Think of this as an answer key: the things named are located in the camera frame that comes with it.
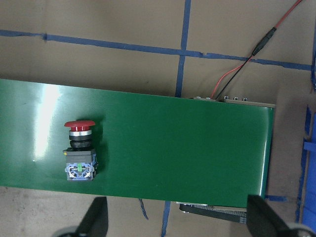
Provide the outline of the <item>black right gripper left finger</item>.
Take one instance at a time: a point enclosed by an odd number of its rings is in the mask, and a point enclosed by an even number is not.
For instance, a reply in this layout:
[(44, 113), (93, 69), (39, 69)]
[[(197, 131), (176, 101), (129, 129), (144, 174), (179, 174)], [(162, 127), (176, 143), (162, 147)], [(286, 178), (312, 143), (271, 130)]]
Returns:
[(107, 197), (96, 197), (75, 233), (78, 237), (105, 237), (108, 227)]

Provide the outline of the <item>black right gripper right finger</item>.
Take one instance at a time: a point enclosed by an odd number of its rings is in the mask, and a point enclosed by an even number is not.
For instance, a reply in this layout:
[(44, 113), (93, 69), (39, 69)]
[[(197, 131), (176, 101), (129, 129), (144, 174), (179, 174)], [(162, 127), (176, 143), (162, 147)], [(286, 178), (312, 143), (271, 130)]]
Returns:
[(253, 237), (289, 237), (291, 229), (260, 197), (247, 197), (247, 228)]

